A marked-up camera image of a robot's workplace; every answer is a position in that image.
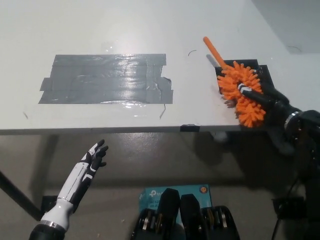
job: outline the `box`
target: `box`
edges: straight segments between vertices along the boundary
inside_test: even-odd
[[[143,209],[154,209],[157,210],[161,194],[167,189],[176,189],[179,192],[180,197],[184,194],[193,194],[200,204],[200,208],[212,207],[210,189],[208,184],[202,185],[184,185],[184,186],[157,186],[157,187],[147,187],[140,194],[139,197],[139,211]],[[182,227],[180,211],[176,218],[176,223]]]

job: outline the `orange duster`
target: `orange duster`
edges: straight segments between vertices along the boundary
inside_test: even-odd
[[[255,73],[255,70],[251,69],[249,66],[245,67],[243,63],[238,64],[236,61],[233,61],[233,66],[227,65],[209,38],[205,36],[203,41],[223,69],[222,73],[224,76],[217,77],[218,85],[226,100],[236,102],[235,112],[239,118],[240,124],[249,128],[261,126],[266,112],[262,109],[260,104],[243,96],[238,90],[238,85],[243,83],[247,87],[250,87],[259,93],[263,93],[260,86],[260,79]]]

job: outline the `robotic hand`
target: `robotic hand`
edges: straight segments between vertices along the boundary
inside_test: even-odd
[[[87,189],[89,188],[99,167],[104,167],[102,158],[108,146],[105,140],[96,143],[74,166],[65,181],[55,206],[42,217],[33,229],[29,240],[63,240],[69,228],[69,217],[73,214]]]
[[[305,187],[302,204],[297,198],[290,203],[287,197],[281,201],[278,210],[275,207],[278,219],[286,219],[284,212],[291,219],[307,218],[308,226],[303,239],[320,239],[320,113],[315,110],[301,111],[291,106],[289,100],[272,86],[261,84],[261,88],[263,94],[243,83],[238,85],[244,96],[264,107],[265,124],[282,128],[288,141],[295,146],[297,180]]]

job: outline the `gray floor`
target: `gray floor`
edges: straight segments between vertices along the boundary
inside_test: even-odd
[[[276,215],[271,199],[293,182],[291,159],[261,134],[235,134],[228,145],[208,133],[1,136],[0,169],[32,200],[57,194],[74,164],[100,139],[109,150],[66,239],[128,239],[144,187],[210,184],[214,205],[231,210],[243,240],[271,239]],[[36,222],[0,191],[3,240],[28,239]],[[276,239],[296,239],[299,225],[286,222]]]

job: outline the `white table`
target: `white table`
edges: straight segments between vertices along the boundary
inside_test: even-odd
[[[295,0],[2,1],[0,133],[174,132],[188,124],[200,131],[237,129],[234,110],[218,93],[204,36],[226,60],[267,64],[276,88],[295,107],[320,111],[320,52],[312,52],[320,42],[314,33],[320,8],[312,10],[319,4],[309,2],[308,7]],[[297,13],[305,16],[301,24]],[[272,29],[277,24],[285,26],[284,36],[295,30],[314,35],[307,43],[293,35],[287,43]],[[311,51],[304,52],[305,44]],[[57,54],[166,54],[162,76],[172,80],[173,104],[166,104],[161,118],[163,104],[38,104]]]

